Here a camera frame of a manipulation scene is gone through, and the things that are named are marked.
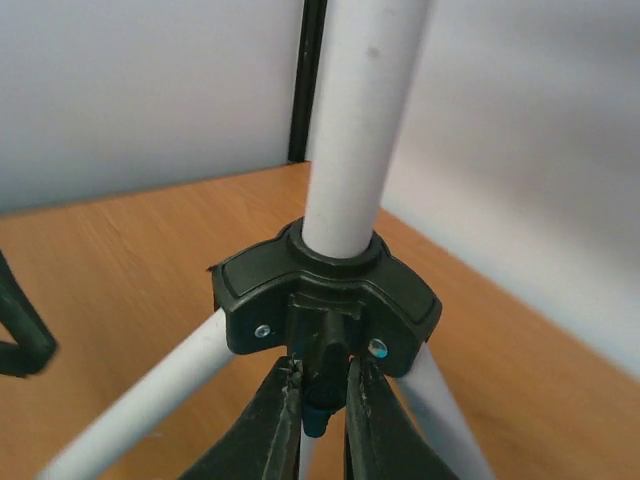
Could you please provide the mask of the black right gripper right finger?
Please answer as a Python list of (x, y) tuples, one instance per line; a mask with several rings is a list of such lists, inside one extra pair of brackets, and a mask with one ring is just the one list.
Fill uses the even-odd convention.
[(457, 475), (427, 444), (377, 365), (351, 361), (347, 380), (344, 477), (446, 480)]

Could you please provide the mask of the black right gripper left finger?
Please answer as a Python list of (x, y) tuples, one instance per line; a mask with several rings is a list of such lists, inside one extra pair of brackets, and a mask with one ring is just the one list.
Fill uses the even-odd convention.
[(301, 407), (301, 363), (282, 356), (232, 427), (180, 478), (297, 479)]

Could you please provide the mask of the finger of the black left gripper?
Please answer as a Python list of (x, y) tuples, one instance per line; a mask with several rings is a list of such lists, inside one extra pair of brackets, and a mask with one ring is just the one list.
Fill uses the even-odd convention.
[(27, 378), (45, 369), (58, 342), (18, 284), (1, 255), (1, 325), (14, 342), (1, 342), (1, 374)]

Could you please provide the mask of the white tripod music stand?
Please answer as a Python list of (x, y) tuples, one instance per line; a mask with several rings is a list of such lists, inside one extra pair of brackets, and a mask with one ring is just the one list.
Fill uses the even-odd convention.
[(41, 472), (95, 479), (232, 357), (285, 346), (301, 363), (299, 477), (338, 411), (355, 358), (374, 362), (457, 475), (493, 471), (427, 344), (442, 306), (374, 224), (430, 5), (330, 1), (301, 219), (213, 268), (215, 311)]

